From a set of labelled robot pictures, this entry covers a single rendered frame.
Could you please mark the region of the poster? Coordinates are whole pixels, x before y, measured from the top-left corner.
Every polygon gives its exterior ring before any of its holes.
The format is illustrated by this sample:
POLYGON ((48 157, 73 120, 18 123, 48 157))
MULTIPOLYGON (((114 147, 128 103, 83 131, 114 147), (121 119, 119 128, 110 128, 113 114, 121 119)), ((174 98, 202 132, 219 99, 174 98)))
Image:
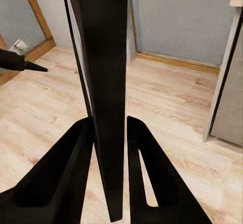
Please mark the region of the poster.
POLYGON ((64 0, 110 222, 123 218, 128 0, 64 0))

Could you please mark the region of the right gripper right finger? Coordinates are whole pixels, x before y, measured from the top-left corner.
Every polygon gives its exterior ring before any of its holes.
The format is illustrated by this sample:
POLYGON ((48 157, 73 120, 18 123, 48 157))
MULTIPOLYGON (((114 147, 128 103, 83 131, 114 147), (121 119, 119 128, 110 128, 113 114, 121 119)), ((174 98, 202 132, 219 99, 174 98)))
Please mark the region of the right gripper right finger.
POLYGON ((212 224, 147 125, 127 117, 131 224, 212 224), (158 207, 147 204, 141 152, 158 207))

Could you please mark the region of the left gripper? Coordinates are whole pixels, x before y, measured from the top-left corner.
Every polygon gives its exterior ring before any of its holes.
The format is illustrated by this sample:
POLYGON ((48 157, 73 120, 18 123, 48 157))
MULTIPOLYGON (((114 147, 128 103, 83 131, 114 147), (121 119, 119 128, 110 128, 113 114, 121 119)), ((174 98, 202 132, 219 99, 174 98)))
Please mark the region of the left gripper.
POLYGON ((17 70, 21 72, 25 69, 48 72, 47 68, 37 65, 33 62, 24 61, 24 58, 25 56, 0 49, 0 68, 13 71, 17 70))

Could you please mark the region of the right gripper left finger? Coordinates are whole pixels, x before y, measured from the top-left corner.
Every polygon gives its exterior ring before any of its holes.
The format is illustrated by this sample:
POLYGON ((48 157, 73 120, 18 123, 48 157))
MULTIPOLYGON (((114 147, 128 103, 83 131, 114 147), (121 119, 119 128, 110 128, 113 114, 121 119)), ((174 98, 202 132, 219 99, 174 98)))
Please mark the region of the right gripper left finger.
POLYGON ((0 201, 0 224, 80 224, 93 116, 77 121, 0 201))

